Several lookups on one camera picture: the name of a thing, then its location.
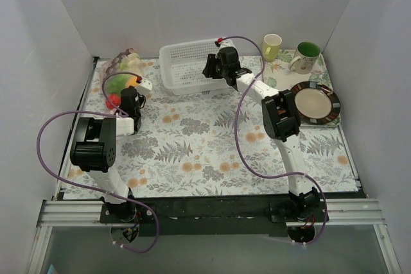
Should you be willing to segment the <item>white plastic basket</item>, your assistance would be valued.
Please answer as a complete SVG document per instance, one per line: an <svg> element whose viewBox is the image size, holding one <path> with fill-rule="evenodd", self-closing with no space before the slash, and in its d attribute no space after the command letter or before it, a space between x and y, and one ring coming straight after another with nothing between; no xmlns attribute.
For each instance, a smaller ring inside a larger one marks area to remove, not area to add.
<svg viewBox="0 0 411 274"><path fill-rule="evenodd" d="M208 79L202 74L208 55L219 50L215 41L197 40L160 48L159 63L165 88L176 96L227 88L223 79Z"/></svg>

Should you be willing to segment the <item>clear zip top bag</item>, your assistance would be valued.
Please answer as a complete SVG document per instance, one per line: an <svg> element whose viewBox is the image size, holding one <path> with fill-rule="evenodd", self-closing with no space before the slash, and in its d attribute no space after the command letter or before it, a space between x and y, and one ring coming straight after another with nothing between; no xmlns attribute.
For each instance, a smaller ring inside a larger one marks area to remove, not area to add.
<svg viewBox="0 0 411 274"><path fill-rule="evenodd" d="M103 82L107 76L115 73L115 75L110 77L105 82L105 85L102 86L109 98L105 100L105 104L109 110L113 110L121 104L121 91L123 89L129 86L137 86L137 77L130 73L144 77L145 67L146 64L141 60L141 57L134 48L126 49L101 66L101 82Z"/></svg>

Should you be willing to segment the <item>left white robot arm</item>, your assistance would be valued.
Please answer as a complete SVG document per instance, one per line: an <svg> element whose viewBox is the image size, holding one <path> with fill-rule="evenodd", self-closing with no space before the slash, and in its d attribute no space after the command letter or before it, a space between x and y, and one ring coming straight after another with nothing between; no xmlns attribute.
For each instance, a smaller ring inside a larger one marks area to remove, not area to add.
<svg viewBox="0 0 411 274"><path fill-rule="evenodd" d="M74 133L70 151L71 163L96 182L103 190L103 202L109 214L124 223L131 222L137 214L136 205L122 198L131 198L132 193L114 168L116 138L133 135L141 127L141 104L145 97L133 87L121 91L120 109L128 117L81 117Z"/></svg>

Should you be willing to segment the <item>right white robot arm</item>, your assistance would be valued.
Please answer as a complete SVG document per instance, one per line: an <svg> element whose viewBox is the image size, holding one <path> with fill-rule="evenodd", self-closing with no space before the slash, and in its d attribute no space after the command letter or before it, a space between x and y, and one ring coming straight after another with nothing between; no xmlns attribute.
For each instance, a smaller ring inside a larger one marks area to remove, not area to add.
<svg viewBox="0 0 411 274"><path fill-rule="evenodd" d="M240 100L249 97L261 106L263 127L280 151L286 173L277 176L252 174L266 179L287 177L290 200L278 207L283 216L305 221L320 204L320 191L307 175L299 141L301 120L290 90L277 90L255 76L240 64L233 46L217 45L216 54L209 54L202 74L206 78L225 80L228 86L241 94Z"/></svg>

